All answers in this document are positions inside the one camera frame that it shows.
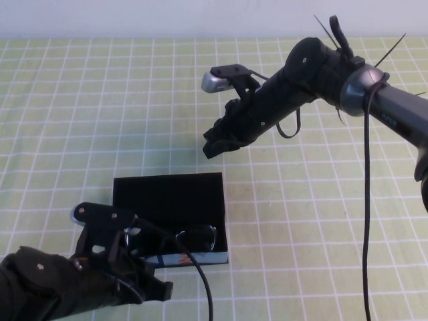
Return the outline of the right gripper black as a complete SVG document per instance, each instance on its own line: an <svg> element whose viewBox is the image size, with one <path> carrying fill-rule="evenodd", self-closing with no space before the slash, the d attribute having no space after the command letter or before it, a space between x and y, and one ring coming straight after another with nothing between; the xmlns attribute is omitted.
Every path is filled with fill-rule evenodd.
<svg viewBox="0 0 428 321"><path fill-rule="evenodd" d="M280 121L280 93L258 88L244 91L228 102L225 115L203 134L203 153L207 159L233 152L253 143Z"/></svg>

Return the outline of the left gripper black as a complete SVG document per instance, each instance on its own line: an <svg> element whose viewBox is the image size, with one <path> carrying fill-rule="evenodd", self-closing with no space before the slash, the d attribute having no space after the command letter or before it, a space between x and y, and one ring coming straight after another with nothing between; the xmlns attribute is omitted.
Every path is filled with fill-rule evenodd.
<svg viewBox="0 0 428 321"><path fill-rule="evenodd" d="M154 264L138 251L121 253L109 262L105 255L73 255L74 275L68 290L72 306L122 306L170 300L173 283L155 278Z"/></svg>

